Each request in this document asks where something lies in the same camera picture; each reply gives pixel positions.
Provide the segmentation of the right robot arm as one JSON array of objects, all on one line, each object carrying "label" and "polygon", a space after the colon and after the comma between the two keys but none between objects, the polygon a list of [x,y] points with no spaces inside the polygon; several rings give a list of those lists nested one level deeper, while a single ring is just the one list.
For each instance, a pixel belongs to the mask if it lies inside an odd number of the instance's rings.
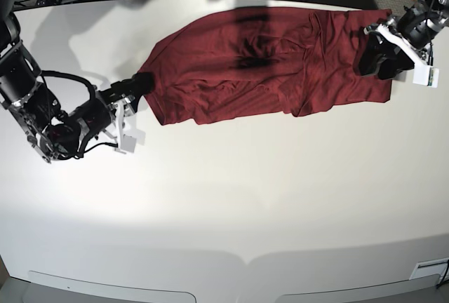
[{"label": "right robot arm", "polygon": [[[108,147],[133,152],[136,139],[124,133],[124,119],[134,115],[140,98],[154,90],[152,74],[137,73],[98,90],[80,76],[42,70],[20,38],[14,1],[1,0],[1,106],[17,121],[31,147],[47,163],[82,159],[91,150],[88,143],[113,126]],[[48,88],[48,76],[84,85],[88,100],[68,114]]]}]

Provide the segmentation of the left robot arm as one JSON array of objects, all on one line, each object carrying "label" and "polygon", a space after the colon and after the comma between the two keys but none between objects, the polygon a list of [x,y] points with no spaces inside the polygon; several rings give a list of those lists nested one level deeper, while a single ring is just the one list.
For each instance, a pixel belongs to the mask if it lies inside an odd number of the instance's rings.
[{"label": "left robot arm", "polygon": [[433,40],[448,26],[448,0],[413,0],[402,17],[389,15],[367,26],[368,42],[357,65],[362,76],[390,80],[412,70],[413,83],[437,87]]}]

